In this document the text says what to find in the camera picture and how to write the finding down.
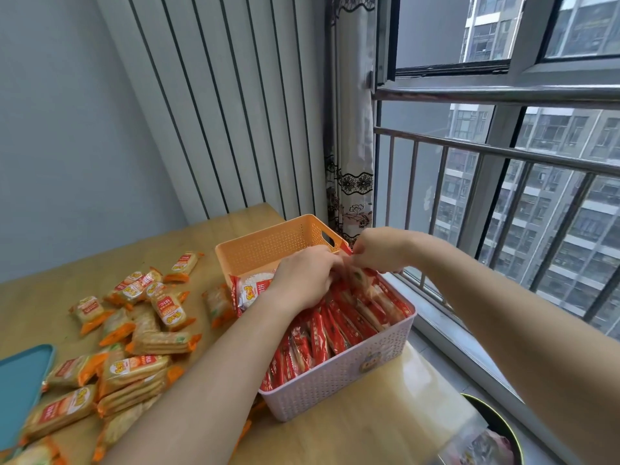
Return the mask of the person's right hand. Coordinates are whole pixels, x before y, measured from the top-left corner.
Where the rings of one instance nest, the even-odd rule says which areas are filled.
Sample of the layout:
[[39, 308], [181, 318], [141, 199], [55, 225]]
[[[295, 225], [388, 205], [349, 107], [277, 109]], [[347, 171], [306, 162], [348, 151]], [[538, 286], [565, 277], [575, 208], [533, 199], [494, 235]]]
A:
[[392, 227], [366, 228], [364, 239], [372, 251], [373, 269], [379, 273], [399, 272], [416, 264], [414, 233]]

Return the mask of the person's left hand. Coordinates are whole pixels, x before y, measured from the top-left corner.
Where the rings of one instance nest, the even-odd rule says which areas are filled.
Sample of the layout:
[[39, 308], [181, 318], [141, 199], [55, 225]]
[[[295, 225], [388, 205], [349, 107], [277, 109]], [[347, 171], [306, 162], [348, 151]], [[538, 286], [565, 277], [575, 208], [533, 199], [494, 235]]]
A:
[[318, 250], [329, 249], [324, 245], [308, 247], [283, 258], [278, 265], [266, 293], [279, 312], [294, 317], [320, 302], [317, 301]]

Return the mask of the red snack packet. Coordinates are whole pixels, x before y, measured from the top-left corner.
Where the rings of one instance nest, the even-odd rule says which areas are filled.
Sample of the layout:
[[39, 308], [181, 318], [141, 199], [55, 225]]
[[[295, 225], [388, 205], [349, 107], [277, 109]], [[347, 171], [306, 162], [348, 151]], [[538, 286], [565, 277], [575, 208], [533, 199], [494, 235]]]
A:
[[361, 268], [353, 264], [353, 251], [348, 242], [343, 241], [338, 248], [342, 255], [345, 255], [345, 265], [348, 269], [350, 285], [357, 291], [367, 291], [374, 284], [377, 272], [369, 268]]

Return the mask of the person's right forearm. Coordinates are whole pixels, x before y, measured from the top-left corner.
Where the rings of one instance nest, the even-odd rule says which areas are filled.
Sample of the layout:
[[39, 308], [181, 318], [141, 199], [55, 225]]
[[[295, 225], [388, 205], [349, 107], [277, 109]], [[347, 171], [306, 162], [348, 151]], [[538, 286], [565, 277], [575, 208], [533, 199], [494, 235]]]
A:
[[620, 465], [620, 343], [445, 241], [406, 248], [545, 427], [585, 465]]

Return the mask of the person's left forearm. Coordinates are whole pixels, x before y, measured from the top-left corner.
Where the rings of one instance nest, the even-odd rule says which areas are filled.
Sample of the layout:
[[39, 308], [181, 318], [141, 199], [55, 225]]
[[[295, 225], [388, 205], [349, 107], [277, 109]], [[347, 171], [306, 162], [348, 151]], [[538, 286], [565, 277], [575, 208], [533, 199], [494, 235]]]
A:
[[299, 292], [273, 283], [104, 458], [103, 465], [226, 465], [293, 317]]

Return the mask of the row of red packets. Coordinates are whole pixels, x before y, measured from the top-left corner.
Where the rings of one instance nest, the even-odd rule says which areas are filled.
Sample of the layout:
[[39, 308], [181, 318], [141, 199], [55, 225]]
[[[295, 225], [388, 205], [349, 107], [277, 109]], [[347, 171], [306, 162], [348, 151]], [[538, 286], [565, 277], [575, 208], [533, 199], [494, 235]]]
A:
[[375, 283], [357, 291], [350, 282], [335, 282], [318, 305], [293, 320], [260, 389], [278, 387], [403, 318]]

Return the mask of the orange plastic basket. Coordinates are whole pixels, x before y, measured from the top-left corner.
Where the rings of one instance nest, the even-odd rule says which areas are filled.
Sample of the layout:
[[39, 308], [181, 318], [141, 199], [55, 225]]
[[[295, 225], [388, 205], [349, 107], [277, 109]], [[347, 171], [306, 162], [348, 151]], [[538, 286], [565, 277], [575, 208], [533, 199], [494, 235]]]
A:
[[324, 245], [330, 250], [349, 247], [348, 242], [312, 214], [218, 244], [214, 251], [228, 288], [231, 276], [275, 268], [275, 263], [306, 247]]

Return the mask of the red white cracker packet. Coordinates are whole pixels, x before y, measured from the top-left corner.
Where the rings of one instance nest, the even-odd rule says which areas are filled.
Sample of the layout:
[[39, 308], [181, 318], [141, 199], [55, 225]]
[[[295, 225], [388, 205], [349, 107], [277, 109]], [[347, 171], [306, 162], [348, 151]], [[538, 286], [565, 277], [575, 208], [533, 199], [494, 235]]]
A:
[[237, 318], [240, 318], [257, 297], [267, 290], [274, 275], [275, 270], [246, 276], [230, 275], [232, 308]]

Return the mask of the pink plastic basket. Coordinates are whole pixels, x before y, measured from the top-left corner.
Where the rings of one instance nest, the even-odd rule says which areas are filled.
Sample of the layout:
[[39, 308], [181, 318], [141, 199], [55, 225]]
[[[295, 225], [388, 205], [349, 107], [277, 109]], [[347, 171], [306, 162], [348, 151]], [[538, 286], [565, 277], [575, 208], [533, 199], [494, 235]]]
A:
[[260, 389], [259, 394], [277, 420], [294, 419], [402, 354], [416, 316], [415, 306], [383, 274], [376, 275], [375, 286], [404, 318], [278, 387]]

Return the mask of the floral patterned curtain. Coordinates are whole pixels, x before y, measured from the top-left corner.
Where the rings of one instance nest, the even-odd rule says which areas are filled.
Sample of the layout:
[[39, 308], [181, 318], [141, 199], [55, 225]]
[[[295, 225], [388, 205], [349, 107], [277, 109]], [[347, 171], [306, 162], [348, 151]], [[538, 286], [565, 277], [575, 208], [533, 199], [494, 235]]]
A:
[[349, 247], [373, 225], [376, 0], [328, 0], [329, 226]]

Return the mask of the white panel radiator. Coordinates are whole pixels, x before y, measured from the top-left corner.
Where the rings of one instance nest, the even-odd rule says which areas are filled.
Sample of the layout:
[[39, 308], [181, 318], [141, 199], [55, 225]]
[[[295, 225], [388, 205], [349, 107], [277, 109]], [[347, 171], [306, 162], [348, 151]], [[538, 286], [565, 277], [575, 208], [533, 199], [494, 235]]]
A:
[[326, 0], [96, 0], [190, 224], [327, 223]]

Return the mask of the metal window railing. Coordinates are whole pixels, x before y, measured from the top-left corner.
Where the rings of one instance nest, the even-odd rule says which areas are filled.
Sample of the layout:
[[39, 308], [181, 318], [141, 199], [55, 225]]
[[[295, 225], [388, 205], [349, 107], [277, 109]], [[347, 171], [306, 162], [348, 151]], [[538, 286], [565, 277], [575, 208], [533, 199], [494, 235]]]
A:
[[[522, 108], [543, 106], [620, 110], [618, 93], [620, 90], [617, 87], [594, 87], [592, 90], [588, 87], [379, 87], [376, 92], [373, 225], [427, 232], [485, 265], [479, 260], [482, 238], [491, 221], [491, 211], [497, 201], [499, 184], [508, 160], [586, 171], [582, 191], [587, 189], [594, 176], [620, 178], [620, 165], [517, 150], [511, 139], [516, 138], [516, 124], [520, 111], [523, 113]], [[452, 103], [494, 107], [496, 115], [491, 119], [489, 135], [484, 142], [468, 142], [445, 136], [448, 110]], [[448, 152], [453, 149], [479, 155], [456, 243], [445, 240], [433, 230], [439, 223], [439, 199], [444, 178], [448, 175]], [[500, 273], [492, 265], [485, 266]], [[536, 294], [534, 288], [528, 290]]]

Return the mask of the grey apartment buildings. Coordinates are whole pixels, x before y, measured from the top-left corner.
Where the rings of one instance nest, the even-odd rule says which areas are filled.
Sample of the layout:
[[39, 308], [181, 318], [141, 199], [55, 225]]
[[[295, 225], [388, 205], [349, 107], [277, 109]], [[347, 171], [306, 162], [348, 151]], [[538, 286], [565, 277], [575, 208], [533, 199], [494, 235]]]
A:
[[[459, 61], [512, 59], [528, 0], [467, 0]], [[620, 0], [559, 0], [542, 62], [620, 60]], [[517, 150], [620, 165], [620, 110], [527, 106]], [[452, 103], [447, 138], [484, 142], [490, 105]], [[479, 155], [450, 150], [433, 230], [456, 243]], [[479, 260], [620, 342], [620, 178], [508, 160]]]

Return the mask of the black round bin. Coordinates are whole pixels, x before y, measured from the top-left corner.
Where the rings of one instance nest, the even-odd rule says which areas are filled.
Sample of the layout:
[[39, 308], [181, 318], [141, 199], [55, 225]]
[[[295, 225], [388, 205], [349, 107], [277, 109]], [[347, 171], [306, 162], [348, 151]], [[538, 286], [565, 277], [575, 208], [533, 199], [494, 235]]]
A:
[[462, 394], [487, 422], [486, 429], [458, 459], [460, 465], [523, 465], [523, 451], [505, 419], [483, 400]]

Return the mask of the pile of orange packets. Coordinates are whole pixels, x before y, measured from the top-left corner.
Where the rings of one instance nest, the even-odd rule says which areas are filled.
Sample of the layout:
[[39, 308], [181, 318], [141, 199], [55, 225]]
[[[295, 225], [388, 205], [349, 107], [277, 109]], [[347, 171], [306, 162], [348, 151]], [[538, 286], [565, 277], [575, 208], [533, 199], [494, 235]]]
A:
[[204, 255], [187, 283], [154, 302], [138, 287], [105, 300], [126, 276], [165, 277], [161, 268], [181, 253], [97, 255], [0, 284], [0, 363], [39, 346], [56, 351], [33, 386], [19, 389], [34, 399], [0, 454], [50, 437], [69, 465], [181, 465], [189, 457], [182, 440], [208, 423], [204, 413], [190, 415], [199, 401], [216, 400], [191, 400], [182, 387], [229, 327], [212, 330], [202, 296], [221, 288], [221, 269]]

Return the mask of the teal plastic tray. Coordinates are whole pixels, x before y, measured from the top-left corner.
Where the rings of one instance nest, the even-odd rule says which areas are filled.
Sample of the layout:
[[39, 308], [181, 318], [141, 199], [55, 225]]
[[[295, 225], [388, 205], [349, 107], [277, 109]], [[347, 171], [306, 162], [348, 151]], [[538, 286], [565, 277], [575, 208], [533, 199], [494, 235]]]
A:
[[55, 355], [53, 345], [40, 344], [0, 359], [0, 461], [17, 448], [22, 427], [41, 398]]

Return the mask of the grey window frame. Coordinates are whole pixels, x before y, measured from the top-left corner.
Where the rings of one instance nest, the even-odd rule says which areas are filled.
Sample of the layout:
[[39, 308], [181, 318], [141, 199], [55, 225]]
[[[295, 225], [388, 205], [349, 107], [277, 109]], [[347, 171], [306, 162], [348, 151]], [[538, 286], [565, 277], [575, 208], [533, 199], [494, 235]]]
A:
[[459, 61], [468, 1], [377, 0], [373, 106], [379, 87], [617, 87], [620, 60], [543, 64], [543, 39], [559, 0], [528, 0], [511, 59]]

